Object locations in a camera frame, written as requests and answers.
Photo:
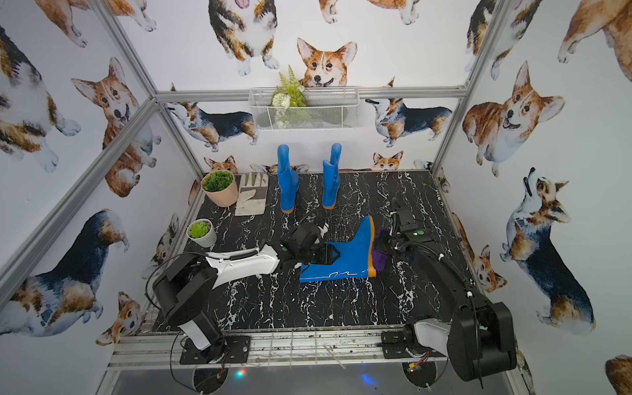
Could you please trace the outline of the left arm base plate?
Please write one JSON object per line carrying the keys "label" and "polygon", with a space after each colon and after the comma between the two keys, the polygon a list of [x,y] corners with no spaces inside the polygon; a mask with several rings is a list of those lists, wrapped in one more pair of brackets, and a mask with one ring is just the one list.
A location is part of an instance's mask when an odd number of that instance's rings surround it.
{"label": "left arm base plate", "polygon": [[201,351],[187,338],[179,363],[181,365],[243,364],[248,360],[251,341],[250,336],[228,336]]}

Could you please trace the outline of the purple cloth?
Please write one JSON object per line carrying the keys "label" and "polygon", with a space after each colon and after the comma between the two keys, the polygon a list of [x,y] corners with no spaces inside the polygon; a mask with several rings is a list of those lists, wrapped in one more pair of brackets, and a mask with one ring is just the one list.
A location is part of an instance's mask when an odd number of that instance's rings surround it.
{"label": "purple cloth", "polygon": [[388,254],[388,242],[390,238],[390,229],[382,227],[378,229],[371,251],[373,268],[377,273],[382,273],[392,262],[392,257]]}

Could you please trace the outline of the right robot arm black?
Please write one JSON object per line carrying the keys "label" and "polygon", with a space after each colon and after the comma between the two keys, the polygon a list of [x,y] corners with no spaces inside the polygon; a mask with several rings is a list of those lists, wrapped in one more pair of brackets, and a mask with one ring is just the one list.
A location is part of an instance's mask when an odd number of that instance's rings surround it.
{"label": "right robot arm black", "polygon": [[391,230],[379,238],[376,250],[394,261],[417,266],[444,298],[449,317],[410,319],[394,341],[413,356],[436,352],[449,358],[461,380],[513,370],[518,365],[514,322],[509,308],[493,303],[473,281],[431,242],[416,231]]}

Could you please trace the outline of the blue rubber boot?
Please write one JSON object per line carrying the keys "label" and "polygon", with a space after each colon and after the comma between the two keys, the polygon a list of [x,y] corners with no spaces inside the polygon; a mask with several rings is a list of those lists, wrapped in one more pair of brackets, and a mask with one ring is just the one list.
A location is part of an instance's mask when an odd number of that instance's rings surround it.
{"label": "blue rubber boot", "polygon": [[324,195],[323,207],[331,210],[337,201],[337,192],[340,187],[341,178],[339,175],[339,161],[342,154],[342,146],[334,143],[331,148],[329,160],[323,161],[324,167]]}
{"label": "blue rubber boot", "polygon": [[334,281],[347,278],[372,278],[377,276],[373,268],[371,251],[375,238],[375,224],[371,216],[365,217],[354,238],[348,242],[323,242],[336,247],[341,257],[329,266],[301,264],[300,283]]}
{"label": "blue rubber boot", "polygon": [[289,146],[280,145],[277,149],[277,177],[281,189],[281,210],[291,213],[296,205],[300,180],[298,173],[291,168]]}

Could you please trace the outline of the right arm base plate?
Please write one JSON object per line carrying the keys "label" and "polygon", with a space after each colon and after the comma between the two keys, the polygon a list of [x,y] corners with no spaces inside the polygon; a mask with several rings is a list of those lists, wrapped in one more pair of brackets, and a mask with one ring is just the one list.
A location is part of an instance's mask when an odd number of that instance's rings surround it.
{"label": "right arm base plate", "polygon": [[426,354],[429,357],[444,357],[437,350],[419,344],[414,335],[406,329],[381,332],[378,347],[382,350],[383,357],[387,360],[421,359]]}

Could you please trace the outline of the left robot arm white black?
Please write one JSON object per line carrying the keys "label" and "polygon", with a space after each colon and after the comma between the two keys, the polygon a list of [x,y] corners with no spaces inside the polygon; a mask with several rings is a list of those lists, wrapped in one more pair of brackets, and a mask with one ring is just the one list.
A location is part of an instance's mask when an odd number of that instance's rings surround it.
{"label": "left robot arm white black", "polygon": [[333,264],[341,257],[331,244],[292,250],[274,243],[229,253],[182,253],[152,285],[167,324],[178,327],[195,347],[205,352],[225,342],[219,325],[205,308],[209,294],[228,282],[271,274],[281,264],[313,267]]}

